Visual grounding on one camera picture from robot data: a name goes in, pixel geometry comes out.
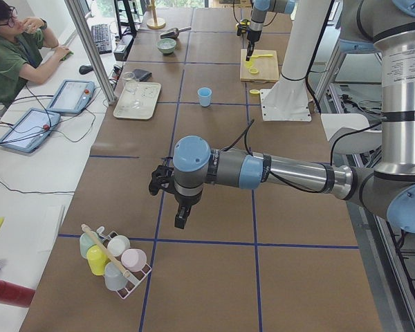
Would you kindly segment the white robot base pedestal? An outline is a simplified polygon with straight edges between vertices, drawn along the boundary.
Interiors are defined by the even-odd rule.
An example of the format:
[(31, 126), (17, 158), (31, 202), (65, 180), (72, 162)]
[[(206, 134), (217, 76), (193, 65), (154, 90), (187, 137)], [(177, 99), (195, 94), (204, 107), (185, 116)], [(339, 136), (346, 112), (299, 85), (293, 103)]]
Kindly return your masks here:
[(263, 120), (311, 121), (306, 76), (332, 6), (330, 0), (298, 3), (279, 81), (271, 89), (261, 91)]

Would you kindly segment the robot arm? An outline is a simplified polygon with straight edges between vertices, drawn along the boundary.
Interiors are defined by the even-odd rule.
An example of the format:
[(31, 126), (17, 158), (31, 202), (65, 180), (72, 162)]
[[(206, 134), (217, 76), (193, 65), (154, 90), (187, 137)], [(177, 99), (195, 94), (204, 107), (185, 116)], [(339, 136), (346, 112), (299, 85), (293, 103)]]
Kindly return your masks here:
[(341, 38), (382, 55), (382, 158), (372, 168), (308, 163), (240, 149), (212, 149), (198, 136), (174, 148), (169, 184), (184, 228), (206, 183), (253, 190), (283, 183), (351, 201), (415, 233), (415, 1), (346, 1)]
[(250, 24), (247, 29), (248, 47), (246, 61), (249, 61), (259, 41), (268, 12), (291, 14), (295, 8), (294, 0), (256, 0), (253, 2)]

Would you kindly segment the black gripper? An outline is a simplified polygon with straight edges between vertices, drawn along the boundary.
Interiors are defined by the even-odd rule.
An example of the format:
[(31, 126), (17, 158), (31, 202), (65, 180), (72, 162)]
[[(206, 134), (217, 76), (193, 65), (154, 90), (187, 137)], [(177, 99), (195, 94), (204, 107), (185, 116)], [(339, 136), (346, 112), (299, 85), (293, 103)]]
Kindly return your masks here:
[(192, 196), (186, 196), (177, 192), (174, 197), (178, 203), (178, 211), (174, 219), (174, 226), (179, 229), (184, 229), (192, 206), (196, 205), (201, 200), (201, 192)]
[(254, 48), (255, 48), (255, 43), (258, 42), (260, 40), (261, 37), (261, 31), (260, 30), (248, 30), (247, 32), (247, 40), (248, 42), (248, 47), (247, 47), (247, 52), (246, 52), (246, 61), (248, 62), (254, 52)]

